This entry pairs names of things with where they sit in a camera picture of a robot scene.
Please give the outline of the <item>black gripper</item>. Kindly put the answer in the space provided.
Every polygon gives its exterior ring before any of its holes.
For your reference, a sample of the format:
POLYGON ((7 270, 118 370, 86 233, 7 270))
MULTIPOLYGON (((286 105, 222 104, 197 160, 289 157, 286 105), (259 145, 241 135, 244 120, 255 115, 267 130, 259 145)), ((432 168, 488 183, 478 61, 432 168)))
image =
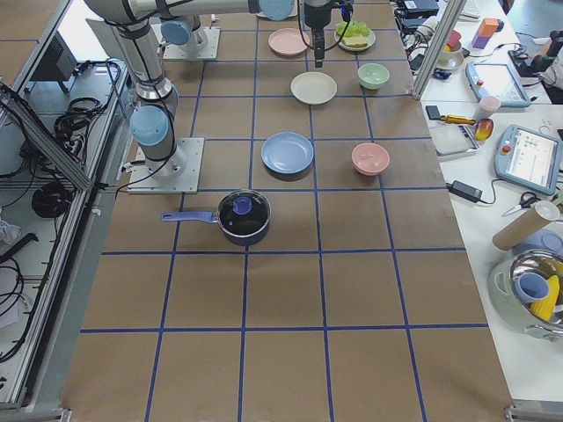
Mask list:
POLYGON ((304 23, 312 30, 312 46, 316 68, 322 68, 325 59, 324 29, 330 24, 329 0, 305 0, 304 23))

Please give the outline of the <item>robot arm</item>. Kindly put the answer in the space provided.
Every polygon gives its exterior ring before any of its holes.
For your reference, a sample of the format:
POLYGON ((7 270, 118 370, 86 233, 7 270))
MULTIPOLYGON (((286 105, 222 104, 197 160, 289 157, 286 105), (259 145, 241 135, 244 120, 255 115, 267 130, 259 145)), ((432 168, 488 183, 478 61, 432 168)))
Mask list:
MULTIPOLYGON (((161 33, 166 41, 174 45, 184 45, 192 38, 194 24, 181 23, 188 15, 207 13, 259 13, 263 12, 272 20, 283 20, 293 10, 295 1, 165 1, 160 5, 160 17, 171 15, 161 25, 161 33)), ((314 53, 315 67, 321 68, 325 59, 325 27, 331 22, 334 1, 303 1, 297 10, 303 13, 304 23, 311 29, 311 42, 308 46, 314 53)))
POLYGON ((116 32, 116 42, 135 81, 139 100, 129 127, 144 154, 150 175, 168 177, 186 168, 186 155, 179 151, 174 134, 177 91, 165 76, 159 58, 159 43, 150 26, 158 17, 172 44, 187 44, 201 14, 265 12, 284 18, 291 1, 88 1, 87 6, 116 32))

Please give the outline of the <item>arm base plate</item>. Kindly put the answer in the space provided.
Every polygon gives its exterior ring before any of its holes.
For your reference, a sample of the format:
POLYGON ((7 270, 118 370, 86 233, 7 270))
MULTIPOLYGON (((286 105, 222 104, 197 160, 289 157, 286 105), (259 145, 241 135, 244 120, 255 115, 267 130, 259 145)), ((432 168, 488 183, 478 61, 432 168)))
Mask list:
POLYGON ((183 45, 168 44, 164 52, 165 61, 206 61, 217 57, 221 29, 201 26, 191 32, 183 45))
POLYGON ((130 172, 126 192, 131 194, 197 193, 205 140, 177 138, 177 149, 165 167, 146 162, 140 147, 135 159, 142 161, 130 172))

